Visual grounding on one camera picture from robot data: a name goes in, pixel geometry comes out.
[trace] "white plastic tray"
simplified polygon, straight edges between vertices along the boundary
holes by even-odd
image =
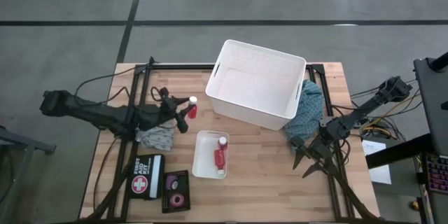
[[[227,139],[227,150],[225,150],[224,174],[218,174],[218,168],[215,165],[214,151],[218,150],[218,139],[225,137]],[[193,175],[200,178],[224,179],[227,175],[229,151],[229,134],[225,132],[215,132],[201,130],[196,136],[195,159],[193,160]]]

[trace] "red cross symbol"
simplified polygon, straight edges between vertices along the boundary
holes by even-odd
[[[148,187],[148,179],[146,179],[144,176],[136,176],[132,180],[132,190],[134,193],[142,193],[144,192]]]

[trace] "red bottle with white cap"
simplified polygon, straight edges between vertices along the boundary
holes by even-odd
[[[195,119],[196,113],[197,113],[197,98],[196,97],[190,97],[190,100],[188,101],[188,105],[194,107],[187,113],[187,116],[189,119]]]

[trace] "purple item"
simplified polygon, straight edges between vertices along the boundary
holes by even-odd
[[[177,188],[177,176],[176,175],[169,175],[167,177],[167,184],[166,184],[166,189],[167,190],[174,190]]]

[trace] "black box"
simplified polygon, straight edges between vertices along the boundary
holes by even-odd
[[[127,186],[132,199],[156,200],[161,197],[165,172],[164,155],[137,156],[131,169]]]
[[[190,210],[190,184],[188,170],[173,171],[163,175],[162,213]]]

